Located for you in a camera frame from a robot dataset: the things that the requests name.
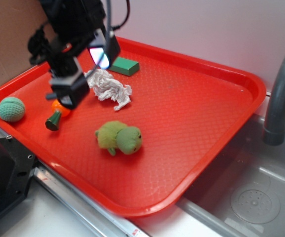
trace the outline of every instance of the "sink drain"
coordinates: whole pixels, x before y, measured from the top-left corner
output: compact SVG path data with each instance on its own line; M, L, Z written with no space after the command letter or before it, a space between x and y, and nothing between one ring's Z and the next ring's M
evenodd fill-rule
M278 197L263 185L241 186L231 196L231 207L238 217L263 224L274 220L280 212Z

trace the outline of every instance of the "white backdrop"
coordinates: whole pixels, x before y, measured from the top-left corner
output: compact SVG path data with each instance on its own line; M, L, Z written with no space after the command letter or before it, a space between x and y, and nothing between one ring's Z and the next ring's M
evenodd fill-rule
M125 0L112 0L113 24L125 12ZM116 35L254 73L271 91L285 56L285 0L131 0Z

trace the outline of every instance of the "plastic tray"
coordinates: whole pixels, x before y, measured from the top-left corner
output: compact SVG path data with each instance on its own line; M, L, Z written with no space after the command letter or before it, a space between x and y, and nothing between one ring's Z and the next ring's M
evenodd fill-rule
M43 64L0 87L0 101L20 98L26 114L0 127L102 206L121 216L146 216L175 203L218 152L254 113L265 97L262 81L247 72L119 39L121 56L138 61L131 77L111 73L133 89L132 102L118 112L111 100L94 93L60 130L45 128L51 116L48 65ZM79 61L86 72L87 52ZM119 120L142 131L134 155L112 157L98 147L95 131Z

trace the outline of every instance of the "stainless steel sink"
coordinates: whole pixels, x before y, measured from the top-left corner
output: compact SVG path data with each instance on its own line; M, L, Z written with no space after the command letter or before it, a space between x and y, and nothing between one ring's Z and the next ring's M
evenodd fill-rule
M285 236L285 142L264 144L263 121L254 115L183 195L225 236Z

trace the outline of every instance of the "plush turtle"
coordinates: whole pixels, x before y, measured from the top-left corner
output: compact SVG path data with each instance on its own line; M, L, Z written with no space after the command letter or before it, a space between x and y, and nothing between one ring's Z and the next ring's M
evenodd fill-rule
M137 152L142 146L142 133L137 127L127 126L119 121L105 123L95 132L99 147L107 149L114 156L116 149L130 155Z

